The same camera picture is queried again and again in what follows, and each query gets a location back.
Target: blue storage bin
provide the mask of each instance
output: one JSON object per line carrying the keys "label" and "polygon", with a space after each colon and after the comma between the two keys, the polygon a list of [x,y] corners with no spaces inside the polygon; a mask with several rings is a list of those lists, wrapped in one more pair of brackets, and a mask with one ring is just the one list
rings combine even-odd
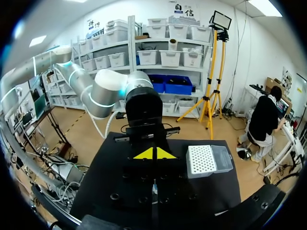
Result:
{"label": "blue storage bin", "polygon": [[[169,80],[185,80],[186,85],[180,85],[180,84],[170,84]],[[192,82],[188,77],[184,76],[177,76],[177,75],[168,75],[165,78],[165,92],[166,93],[174,93],[174,94],[183,94],[183,95],[191,95],[192,94]]]}
{"label": "blue storage bin", "polygon": [[152,74],[152,75],[148,75],[150,81],[153,84],[153,89],[156,92],[160,92],[163,93],[165,91],[165,77],[166,75],[162,75],[162,74]]}

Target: laptop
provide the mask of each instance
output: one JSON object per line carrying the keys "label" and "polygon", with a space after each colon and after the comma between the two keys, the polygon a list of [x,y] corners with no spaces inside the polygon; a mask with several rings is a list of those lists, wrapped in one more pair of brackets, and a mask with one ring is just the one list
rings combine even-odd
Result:
{"label": "laptop", "polygon": [[284,100],[280,99],[280,101],[276,104],[277,110],[278,110],[278,117],[282,119],[289,108],[289,104]]}

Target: ceiling light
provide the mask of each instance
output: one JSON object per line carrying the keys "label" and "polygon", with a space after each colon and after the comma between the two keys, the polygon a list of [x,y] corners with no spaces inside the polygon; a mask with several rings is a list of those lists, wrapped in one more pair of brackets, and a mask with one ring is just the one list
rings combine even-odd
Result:
{"label": "ceiling light", "polygon": [[269,0],[249,0],[249,3],[260,10],[265,16],[282,17]]}
{"label": "ceiling light", "polygon": [[84,3],[84,2],[86,2],[87,0],[64,0],[64,1],[75,1],[75,2]]}
{"label": "ceiling light", "polygon": [[24,31],[24,21],[23,20],[20,20],[14,30],[13,30],[13,36],[15,39],[17,39]]}
{"label": "ceiling light", "polygon": [[44,35],[44,36],[40,36],[40,37],[36,37],[36,38],[33,38],[29,47],[32,47],[32,46],[36,46],[38,44],[41,44],[45,38],[47,37],[47,35]]}

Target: white shoe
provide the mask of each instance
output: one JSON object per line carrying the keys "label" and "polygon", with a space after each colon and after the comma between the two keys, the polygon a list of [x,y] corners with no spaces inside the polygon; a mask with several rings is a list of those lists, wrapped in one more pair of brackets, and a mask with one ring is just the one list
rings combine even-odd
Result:
{"label": "white shoe", "polygon": [[255,159],[255,155],[252,155],[252,156],[250,157],[250,160],[253,161],[253,162],[255,162],[255,163],[260,163],[259,160]]}

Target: cardboard box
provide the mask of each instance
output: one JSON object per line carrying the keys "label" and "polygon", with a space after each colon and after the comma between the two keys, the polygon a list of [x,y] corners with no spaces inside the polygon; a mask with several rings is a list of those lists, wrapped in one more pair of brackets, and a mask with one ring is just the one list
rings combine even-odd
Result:
{"label": "cardboard box", "polygon": [[286,88],[284,86],[282,86],[281,84],[277,83],[276,81],[274,81],[272,78],[267,77],[266,83],[265,83],[265,91],[270,93],[271,89],[274,86],[278,86],[279,88],[281,88],[283,94],[286,91]]}

